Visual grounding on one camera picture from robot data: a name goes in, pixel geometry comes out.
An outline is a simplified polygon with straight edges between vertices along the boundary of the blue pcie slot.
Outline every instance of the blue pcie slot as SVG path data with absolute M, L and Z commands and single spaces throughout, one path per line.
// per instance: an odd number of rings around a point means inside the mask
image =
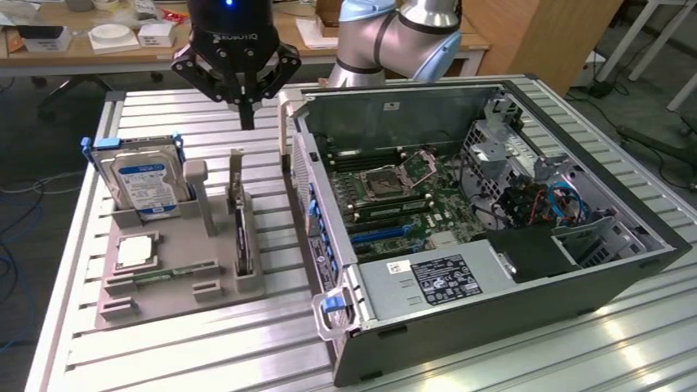
M 393 227 L 391 229 L 383 229 L 375 233 L 359 234 L 351 238 L 351 243 L 369 243 L 379 241 L 380 239 L 388 239 L 395 237 L 403 237 L 412 230 L 412 225 L 404 225 L 403 227 Z

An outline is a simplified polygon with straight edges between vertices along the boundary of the white table leg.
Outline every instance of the white table leg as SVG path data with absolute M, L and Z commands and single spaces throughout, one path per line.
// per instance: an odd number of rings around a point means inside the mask
M 688 84 L 685 87 L 680 90 L 680 92 L 676 95 L 676 98 L 671 101 L 671 103 L 667 106 L 667 109 L 671 112 L 675 112 L 680 105 L 683 105 L 683 102 L 688 99 L 688 96 L 693 93 L 693 91 L 697 89 L 697 73 L 695 74 L 693 78 L 689 79 Z
M 485 51 L 468 51 L 468 56 L 464 57 L 460 76 L 476 76 L 480 71 L 481 59 Z
M 635 24 L 632 24 L 632 28 L 629 29 L 627 35 L 623 38 L 623 41 L 620 42 L 620 45 L 617 45 L 617 49 L 612 53 L 611 58 L 608 59 L 608 62 L 605 63 L 605 66 L 600 70 L 600 74 L 597 77 L 597 80 L 603 82 L 608 77 L 611 76 L 611 72 L 615 69 L 617 62 L 624 56 L 624 52 L 628 51 L 629 44 L 635 41 L 636 36 L 639 35 L 641 28 L 647 24 L 649 18 L 653 15 L 653 12 L 656 11 L 656 8 L 659 7 L 659 1 L 649 0 L 649 3 L 644 7 L 644 11 L 640 14 L 640 17 L 636 18 Z
M 647 66 L 652 63 L 653 58 L 659 54 L 661 47 L 664 47 L 665 43 L 668 42 L 668 39 L 672 37 L 672 35 L 676 32 L 677 28 L 680 27 L 681 23 L 685 21 L 685 18 L 688 17 L 691 11 L 695 8 L 695 4 L 697 4 L 697 2 L 695 0 L 689 3 L 687 3 L 685 7 L 683 8 L 683 11 L 680 11 L 677 13 L 677 15 L 673 18 L 673 20 L 671 21 L 671 23 L 665 26 L 664 32 L 661 33 L 659 39 L 653 43 L 652 48 L 649 49 L 649 51 L 647 52 L 644 57 L 641 57 L 641 61 L 637 64 L 635 71 L 629 75 L 631 81 L 635 81 L 636 79 L 640 78 L 641 73 L 647 69 Z

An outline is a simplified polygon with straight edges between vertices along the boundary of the white box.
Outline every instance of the white box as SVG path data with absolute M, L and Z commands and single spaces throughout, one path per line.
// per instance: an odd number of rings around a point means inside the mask
M 572 87 L 588 87 L 593 84 L 593 66 L 595 66 L 595 75 L 600 74 L 600 69 L 605 65 L 605 58 L 596 53 L 595 51 L 591 52 L 591 55 L 588 55 L 587 63 L 584 64 L 584 68 L 581 72 L 579 73 L 579 77 L 575 80 L 575 84 L 572 84 Z
M 172 28 L 172 24 L 145 24 L 140 28 L 139 41 L 143 47 L 173 47 L 175 29 Z
M 96 55 L 140 49 L 133 31 L 119 24 L 103 24 L 87 34 Z
M 19 26 L 28 51 L 67 51 L 73 36 L 65 26 Z

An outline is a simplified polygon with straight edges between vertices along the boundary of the metal slotted table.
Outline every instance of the metal slotted table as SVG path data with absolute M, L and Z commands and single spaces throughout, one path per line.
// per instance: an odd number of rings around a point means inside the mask
M 511 80 L 680 235 L 697 243 L 697 212 L 540 82 Z M 333 391 L 279 164 L 277 102 L 256 131 L 195 90 L 111 96 L 97 137 L 184 135 L 224 191 L 231 148 L 244 149 L 265 299 L 108 332 L 95 329 L 112 200 L 89 167 L 27 390 Z M 524 118 L 545 153 L 557 142 Z M 592 314 L 341 389 L 400 391 L 640 390 L 697 386 L 697 250 Z

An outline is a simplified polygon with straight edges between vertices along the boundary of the wooden cabinet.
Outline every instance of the wooden cabinet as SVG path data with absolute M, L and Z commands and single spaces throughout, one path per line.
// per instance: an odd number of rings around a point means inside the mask
M 623 0 L 464 0 L 492 43 L 479 75 L 536 74 L 565 94 Z

